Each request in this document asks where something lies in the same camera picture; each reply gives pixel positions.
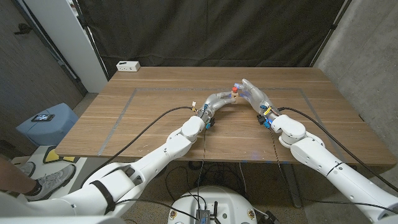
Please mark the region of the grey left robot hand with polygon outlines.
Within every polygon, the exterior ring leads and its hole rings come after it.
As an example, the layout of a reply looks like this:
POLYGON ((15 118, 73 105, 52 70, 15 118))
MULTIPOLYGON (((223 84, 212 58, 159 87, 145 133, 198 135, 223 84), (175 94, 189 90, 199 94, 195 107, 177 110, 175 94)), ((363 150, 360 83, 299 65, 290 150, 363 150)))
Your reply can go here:
POLYGON ((234 103, 235 101, 236 99, 231 96, 231 92, 212 94, 206 99, 197 116, 200 117, 204 123, 207 123, 214 116, 216 110, 224 105, 234 103))

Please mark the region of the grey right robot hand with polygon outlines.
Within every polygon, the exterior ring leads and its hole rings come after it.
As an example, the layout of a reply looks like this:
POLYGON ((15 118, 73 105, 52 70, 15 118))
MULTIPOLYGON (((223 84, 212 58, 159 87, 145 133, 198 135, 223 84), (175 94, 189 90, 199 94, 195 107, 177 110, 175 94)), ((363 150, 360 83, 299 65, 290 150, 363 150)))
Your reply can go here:
POLYGON ((248 101, 253 109, 264 116, 280 116, 280 111, 272 104, 268 96, 254 86, 247 79, 242 79, 242 84, 235 83, 234 87, 241 90, 241 96, 248 101))

